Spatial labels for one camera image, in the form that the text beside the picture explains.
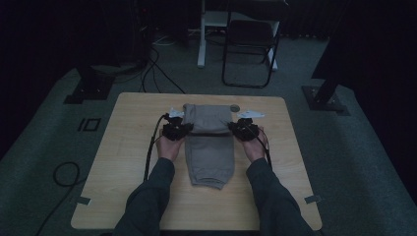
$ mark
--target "black chair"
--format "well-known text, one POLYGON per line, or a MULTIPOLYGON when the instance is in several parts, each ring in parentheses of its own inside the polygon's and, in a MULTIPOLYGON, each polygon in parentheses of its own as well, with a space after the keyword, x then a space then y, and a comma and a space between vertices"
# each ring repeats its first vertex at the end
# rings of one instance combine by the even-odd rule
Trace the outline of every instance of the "black chair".
POLYGON ((285 0, 229 0, 226 37, 223 48, 223 68, 221 72, 221 79, 225 85, 261 89, 269 84, 276 49, 279 43, 280 25, 287 18, 288 10, 289 6, 285 0), (236 13, 248 17, 249 20, 235 19, 234 16, 236 13), (277 28, 273 29, 271 23, 276 23, 277 28), (255 48, 257 53, 242 50, 231 51, 229 49, 230 45, 236 48, 244 47, 245 50, 255 48), (271 49, 273 50, 272 60, 269 62, 268 78, 264 83, 248 85, 229 83, 226 81, 225 71, 228 52, 261 54, 264 56, 261 63, 264 64, 271 49))

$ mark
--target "gray garment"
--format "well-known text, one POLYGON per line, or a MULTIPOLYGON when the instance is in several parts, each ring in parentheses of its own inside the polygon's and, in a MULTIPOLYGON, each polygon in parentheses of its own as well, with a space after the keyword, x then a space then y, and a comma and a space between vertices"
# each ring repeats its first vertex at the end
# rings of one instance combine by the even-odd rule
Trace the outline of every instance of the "gray garment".
POLYGON ((184 123, 194 124, 185 138, 191 183, 222 189, 234 171, 230 106, 185 104, 184 112, 184 123))

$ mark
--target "cable on floor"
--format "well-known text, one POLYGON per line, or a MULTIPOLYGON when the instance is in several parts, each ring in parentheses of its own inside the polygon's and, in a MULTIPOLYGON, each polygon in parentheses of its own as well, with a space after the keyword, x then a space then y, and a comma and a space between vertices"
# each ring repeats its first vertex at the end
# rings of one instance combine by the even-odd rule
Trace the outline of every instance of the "cable on floor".
POLYGON ((177 87, 182 93, 184 93, 185 94, 185 92, 168 76, 168 75, 166 75, 166 73, 156 64, 156 62, 157 62, 157 60, 159 59, 159 52, 156 50, 156 49, 154 49, 153 47, 151 47, 150 48, 152 51, 154 51, 155 53, 156 53, 156 59, 155 60, 152 60, 150 57, 149 57, 149 60, 151 61, 151 65, 149 66, 149 68, 147 69, 147 71, 145 72, 145 74, 144 74, 144 76, 142 77, 142 82, 141 82, 141 86, 139 87, 139 91, 141 91, 141 89, 144 89, 144 92, 147 92, 147 90, 146 90, 146 88, 145 88, 145 80, 146 80, 146 77, 147 77, 147 75, 148 75, 148 72, 150 71, 150 70, 152 70, 153 71, 153 81, 154 81, 154 83, 155 83, 155 85, 156 85, 156 87, 157 87, 157 89, 158 89, 158 91, 159 92, 161 92, 160 90, 159 90, 159 87, 157 86, 157 84, 156 84, 156 79, 154 78, 154 67, 156 67, 161 73, 162 73, 162 75, 172 84, 172 85, 174 85, 175 87, 177 87))
POLYGON ((71 192, 74 190, 74 188, 79 185, 84 183, 87 180, 87 178, 84 178, 82 180, 80 180, 80 166, 73 161, 67 161, 64 163, 61 163, 60 165, 58 165, 55 170, 53 171, 53 181, 55 182, 56 185, 60 186, 60 187, 64 187, 64 188, 69 188, 67 193, 64 195, 64 197, 59 201, 59 203, 55 206, 55 208, 46 216, 46 218, 43 220, 42 224, 40 225, 39 229, 37 230, 35 236, 40 235, 40 232, 42 231, 43 227, 46 225, 46 223, 48 222, 49 218, 55 213, 55 211, 62 205, 62 203, 64 203, 64 201, 68 198, 68 196, 71 194, 71 192), (58 171, 66 165, 73 165, 76 167, 76 176, 73 180, 72 183, 70 184, 64 184, 61 183, 58 178, 58 171))

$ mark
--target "dark background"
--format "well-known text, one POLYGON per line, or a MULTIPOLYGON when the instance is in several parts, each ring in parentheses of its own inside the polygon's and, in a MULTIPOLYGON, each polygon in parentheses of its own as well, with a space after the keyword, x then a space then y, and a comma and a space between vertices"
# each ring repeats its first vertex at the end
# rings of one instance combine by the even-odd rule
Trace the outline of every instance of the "dark background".
MULTIPOLYGON (((223 7, 221 1, 208 2, 208 9, 223 7)), ((291 13, 282 34, 330 38, 313 78, 335 80, 355 91, 416 201, 416 2, 288 3, 291 13)), ((55 82, 80 60, 115 66, 146 60, 145 37, 152 36, 153 28, 166 30, 186 46, 187 29, 199 27, 200 9, 200 2, 195 0, 3 0, 0 156, 28 124, 55 82), (141 34, 141 27, 149 27, 149 33, 141 34)))

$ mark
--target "table top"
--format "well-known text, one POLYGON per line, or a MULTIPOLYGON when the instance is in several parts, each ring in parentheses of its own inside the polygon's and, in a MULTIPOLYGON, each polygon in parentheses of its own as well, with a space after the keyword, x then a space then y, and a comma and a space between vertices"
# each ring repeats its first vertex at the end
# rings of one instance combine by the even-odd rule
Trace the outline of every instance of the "table top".
MULTIPOLYGON (((263 126, 268 136, 273 171, 297 201, 307 223, 314 230, 322 227, 316 203, 306 204, 304 200, 313 191, 282 98, 125 92, 118 97, 81 194, 90 203, 77 205, 71 222, 74 228, 114 228, 123 215, 127 198, 143 182, 150 137, 157 119, 171 107, 182 110, 185 103, 237 104, 241 111, 265 113, 264 118, 255 118, 254 123, 263 126)), ((238 120, 235 113, 232 117, 238 120)), ((258 212, 246 177, 250 161, 241 145, 234 143, 234 175, 222 190, 191 185, 184 146, 181 147, 174 162, 176 174, 161 229, 259 230, 258 212)), ((156 160, 154 147, 149 169, 156 160)))

